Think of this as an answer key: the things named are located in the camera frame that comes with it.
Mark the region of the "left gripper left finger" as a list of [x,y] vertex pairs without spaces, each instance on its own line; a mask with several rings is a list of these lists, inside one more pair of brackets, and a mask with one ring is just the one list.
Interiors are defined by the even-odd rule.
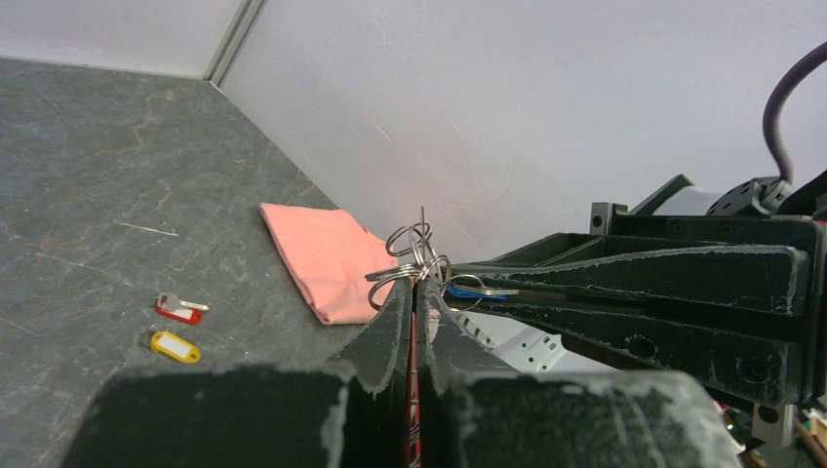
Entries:
[[414,287],[317,364],[116,374],[86,411],[66,467],[405,467]]

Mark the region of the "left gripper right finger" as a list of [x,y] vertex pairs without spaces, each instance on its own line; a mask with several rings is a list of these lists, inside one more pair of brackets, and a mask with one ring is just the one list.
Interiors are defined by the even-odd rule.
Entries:
[[517,371],[415,288],[426,467],[736,467],[712,399],[672,371]]

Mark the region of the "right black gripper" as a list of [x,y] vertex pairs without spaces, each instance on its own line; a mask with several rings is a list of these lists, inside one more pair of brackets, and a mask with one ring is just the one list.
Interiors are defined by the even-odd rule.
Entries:
[[706,197],[677,175],[633,209],[593,204],[589,231],[745,245],[617,253],[541,267],[468,265],[454,275],[521,292],[507,300],[455,297],[452,303],[682,371],[762,403],[754,405],[754,438],[788,445],[799,410],[826,393],[826,176],[798,190],[781,177],[753,178],[705,214],[691,214]]

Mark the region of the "steel key holder red handle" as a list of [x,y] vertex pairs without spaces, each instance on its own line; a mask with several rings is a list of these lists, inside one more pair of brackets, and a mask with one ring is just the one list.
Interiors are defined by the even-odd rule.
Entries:
[[[451,263],[445,255],[436,253],[430,243],[432,236],[433,231],[431,225],[425,219],[425,209],[423,206],[420,206],[418,221],[398,228],[388,237],[385,241],[385,250],[388,255],[394,258],[411,255],[413,260],[409,263],[378,270],[365,276],[365,279],[372,284],[368,292],[368,303],[374,310],[380,309],[379,303],[374,300],[375,295],[385,285],[396,282],[397,280],[410,279],[415,288],[420,280],[431,277],[437,281],[438,286],[442,288],[445,286],[447,277],[452,272]],[[412,320],[408,339],[409,350],[406,384],[406,418],[409,425],[406,463],[408,467],[421,467],[422,443],[419,379],[417,374],[417,324],[415,322],[417,315],[412,309],[411,311],[404,312],[403,317]]]

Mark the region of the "yellow key tag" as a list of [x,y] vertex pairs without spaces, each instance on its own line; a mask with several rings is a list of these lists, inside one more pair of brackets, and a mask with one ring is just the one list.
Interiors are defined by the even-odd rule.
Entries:
[[140,344],[154,353],[183,364],[195,364],[201,359],[199,348],[169,331],[148,331]]

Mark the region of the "red key tag with ring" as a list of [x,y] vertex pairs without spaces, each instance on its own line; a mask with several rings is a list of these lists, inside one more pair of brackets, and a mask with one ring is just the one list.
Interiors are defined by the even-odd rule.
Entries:
[[190,326],[199,325],[204,314],[210,311],[208,305],[182,300],[172,292],[158,293],[154,308],[161,316]]

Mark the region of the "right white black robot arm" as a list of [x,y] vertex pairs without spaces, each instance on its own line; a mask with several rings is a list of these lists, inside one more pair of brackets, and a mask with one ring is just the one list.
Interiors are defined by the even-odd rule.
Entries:
[[709,193],[677,175],[633,208],[596,203],[585,234],[459,264],[447,301],[503,361],[567,353],[682,371],[788,445],[826,392],[826,178]]

